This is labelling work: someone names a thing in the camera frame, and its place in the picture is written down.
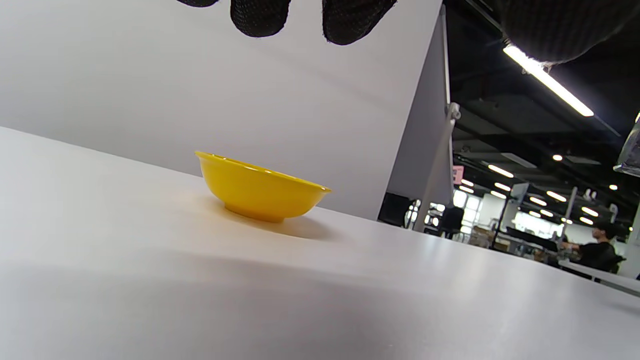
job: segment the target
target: desk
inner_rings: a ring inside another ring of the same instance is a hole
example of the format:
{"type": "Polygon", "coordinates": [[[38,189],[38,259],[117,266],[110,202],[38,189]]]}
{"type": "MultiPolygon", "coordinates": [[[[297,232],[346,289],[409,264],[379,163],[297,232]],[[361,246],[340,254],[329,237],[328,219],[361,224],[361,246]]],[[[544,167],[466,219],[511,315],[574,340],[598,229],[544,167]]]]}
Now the desk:
{"type": "Polygon", "coordinates": [[[582,266],[580,264],[571,263],[567,260],[558,261],[558,265],[563,268],[575,270],[585,275],[591,276],[592,280],[600,279],[600,283],[616,288],[632,295],[640,297],[640,281],[629,279],[628,277],[618,276],[610,272],[596,270],[594,268],[582,266]]]}
{"type": "Polygon", "coordinates": [[[254,222],[199,177],[3,128],[0,168],[6,359],[640,352],[639,299],[533,261],[320,208],[254,222]]]}

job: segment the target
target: ceiling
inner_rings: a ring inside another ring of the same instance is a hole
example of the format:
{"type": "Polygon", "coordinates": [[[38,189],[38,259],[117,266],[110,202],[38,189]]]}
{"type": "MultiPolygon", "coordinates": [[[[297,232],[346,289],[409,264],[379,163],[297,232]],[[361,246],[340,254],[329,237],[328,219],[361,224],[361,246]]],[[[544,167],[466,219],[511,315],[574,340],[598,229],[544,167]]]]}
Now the ceiling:
{"type": "MultiPolygon", "coordinates": [[[[615,204],[617,222],[625,229],[631,226],[640,179],[612,167],[640,110],[640,63],[630,51],[640,47],[640,21],[630,21],[582,57],[550,70],[596,113],[583,117],[502,52],[495,0],[445,4],[451,99],[462,108],[453,133],[454,162],[466,166],[465,179],[476,184],[477,194],[496,190],[496,182],[530,182],[530,195],[544,199],[544,208],[556,214],[547,220],[559,222],[567,203],[546,192],[568,199],[577,186],[574,222],[580,217],[608,220],[609,205],[615,204]],[[564,159],[554,161],[554,154],[564,159]],[[487,164],[515,177],[492,172],[487,164]],[[610,184],[618,190],[610,190],[610,184]],[[587,189],[597,192],[596,200],[582,198],[587,189]],[[586,215],[582,207],[600,216],[586,215]]],[[[541,208],[529,201],[523,207],[541,208]]]]}

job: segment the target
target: glove finger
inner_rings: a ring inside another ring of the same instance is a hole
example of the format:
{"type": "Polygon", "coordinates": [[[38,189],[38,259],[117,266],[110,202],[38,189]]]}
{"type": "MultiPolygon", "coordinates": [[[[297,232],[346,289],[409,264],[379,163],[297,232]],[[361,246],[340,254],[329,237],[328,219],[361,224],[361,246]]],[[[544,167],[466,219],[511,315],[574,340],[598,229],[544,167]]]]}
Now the glove finger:
{"type": "Polygon", "coordinates": [[[397,0],[323,0],[324,37],[348,45],[367,36],[397,0]]]}
{"type": "Polygon", "coordinates": [[[193,6],[194,8],[206,8],[218,2],[218,0],[178,0],[183,4],[193,6]]]}
{"type": "Polygon", "coordinates": [[[284,28],[289,2],[291,0],[231,0],[231,21],[249,37],[270,37],[284,28]]]}

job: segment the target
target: white partition panel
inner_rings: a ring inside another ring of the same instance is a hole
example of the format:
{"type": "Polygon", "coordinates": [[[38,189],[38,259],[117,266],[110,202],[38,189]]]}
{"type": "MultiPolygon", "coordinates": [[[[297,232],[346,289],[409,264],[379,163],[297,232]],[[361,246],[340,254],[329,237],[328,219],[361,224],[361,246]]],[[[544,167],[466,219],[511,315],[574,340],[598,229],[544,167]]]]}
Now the white partition panel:
{"type": "Polygon", "coordinates": [[[440,3],[400,1],[341,47],[320,0],[292,1],[266,39],[235,28],[228,1],[1,1],[0,126],[192,174],[194,150],[217,152],[375,218],[440,3]]]}

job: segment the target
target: window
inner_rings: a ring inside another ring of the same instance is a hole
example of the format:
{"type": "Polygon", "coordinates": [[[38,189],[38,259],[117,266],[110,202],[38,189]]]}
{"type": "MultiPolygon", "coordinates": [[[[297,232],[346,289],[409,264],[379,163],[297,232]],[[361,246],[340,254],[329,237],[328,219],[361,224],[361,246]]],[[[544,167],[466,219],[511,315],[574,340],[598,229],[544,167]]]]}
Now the window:
{"type": "Polygon", "coordinates": [[[456,190],[453,193],[453,204],[459,208],[464,208],[467,203],[467,193],[456,190]]]}

